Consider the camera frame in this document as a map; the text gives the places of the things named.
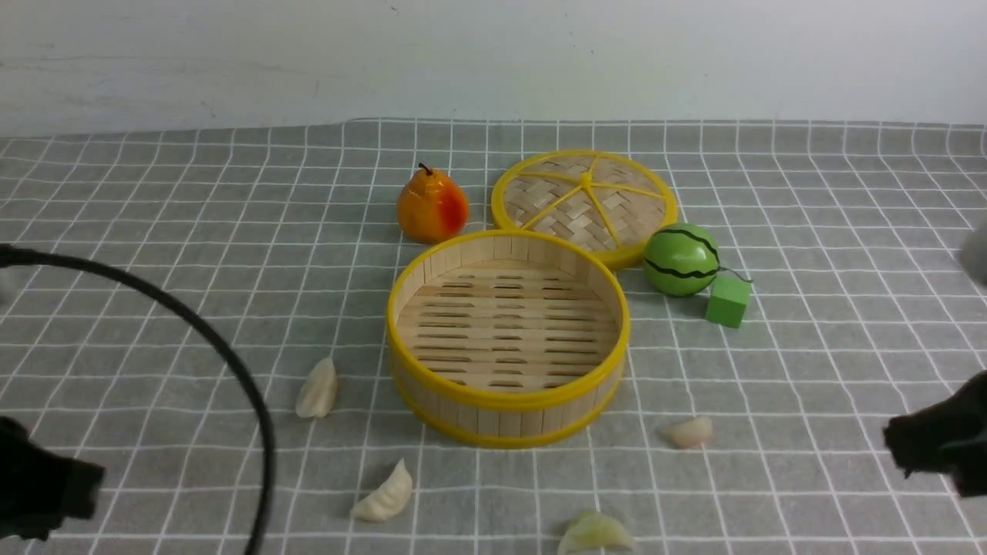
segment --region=bamboo steamer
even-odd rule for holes
[[[556,442],[610,402],[630,339],[614,275],[572,243],[521,230],[422,253],[387,310],[391,372],[412,411],[460,441]]]
[[[522,160],[493,186],[493,222],[578,245],[617,272],[678,221],[675,194],[645,166],[610,152],[560,150]]]

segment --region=green cube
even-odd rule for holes
[[[750,301],[752,285],[743,279],[717,276],[713,280],[710,301],[706,305],[706,319],[714,324],[739,328]]]

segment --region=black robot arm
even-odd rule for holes
[[[216,349],[243,387],[260,425],[264,450],[261,496],[245,550],[246,555],[260,553],[273,496],[274,425],[264,395],[233,348],[174,295],[124,270],[88,259],[0,244],[0,269],[14,266],[53,266],[116,281],[174,312]],[[5,293],[9,291],[0,291],[0,296]],[[103,476],[100,466],[50,453],[32,443],[18,422],[0,418],[0,538],[17,535],[44,541],[67,517],[92,518]]]
[[[987,371],[939,403],[892,418],[883,432],[905,478],[944,474],[961,498],[987,495]]]

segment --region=black wire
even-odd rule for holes
[[[737,279],[740,279],[741,281],[746,281],[748,283],[754,282],[754,280],[749,277],[741,276],[740,274],[737,273],[737,270],[734,270],[733,268],[724,268],[723,266],[720,266],[719,268],[717,268],[717,272],[730,272],[733,273],[735,276],[737,276]]]
[[[212,326],[203,320],[201,316],[196,314],[174,295],[127,271],[84,258],[43,253],[13,245],[0,244],[0,268],[11,266],[54,266],[66,270],[77,270],[87,274],[94,274],[116,281],[121,285],[126,285],[151,297],[151,299],[174,312],[175,315],[185,320],[198,331],[216,349],[216,352],[223,358],[223,361],[226,362],[230,371],[233,372],[243,387],[251,406],[257,413],[257,418],[261,426],[261,445],[264,451],[261,496],[258,500],[257,515],[254,518],[254,526],[251,529],[250,539],[247,541],[247,549],[244,551],[246,555],[258,555],[261,552],[261,544],[264,542],[267,523],[270,519],[270,504],[273,496],[276,453],[274,424],[270,419],[270,413],[267,411],[267,406],[264,403],[264,395],[258,389],[254,378],[251,377],[243,361],[233,351],[233,348],[230,347],[230,344]]]

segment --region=toy watermelon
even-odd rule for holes
[[[645,247],[645,275],[669,296],[689,296],[705,289],[720,271],[717,240],[691,223],[658,229]]]

